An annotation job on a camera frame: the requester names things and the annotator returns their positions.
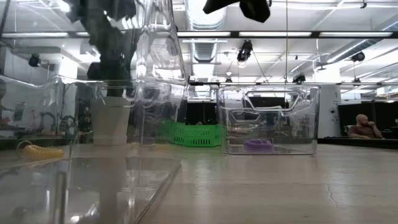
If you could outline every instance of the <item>bald man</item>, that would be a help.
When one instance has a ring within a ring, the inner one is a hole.
[[[356,117],[356,125],[348,130],[348,136],[361,139],[381,139],[383,136],[372,121],[368,121],[368,117],[359,114]]]

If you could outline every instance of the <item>purple plastic dish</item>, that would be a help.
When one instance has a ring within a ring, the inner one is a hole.
[[[244,142],[244,148],[247,151],[272,152],[273,146],[269,140],[253,139]]]

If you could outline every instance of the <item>concrete surface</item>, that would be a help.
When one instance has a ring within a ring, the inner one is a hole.
[[[398,151],[319,145],[316,156],[181,157],[141,223],[398,223]]]

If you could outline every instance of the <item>white pot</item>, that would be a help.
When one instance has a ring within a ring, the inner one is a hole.
[[[127,142],[130,102],[121,97],[107,96],[91,101],[94,145],[114,146]]]

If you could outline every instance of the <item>green plastic basket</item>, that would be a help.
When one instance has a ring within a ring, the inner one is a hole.
[[[215,147],[221,145],[218,125],[185,125],[165,120],[159,128],[158,138],[187,147]]]

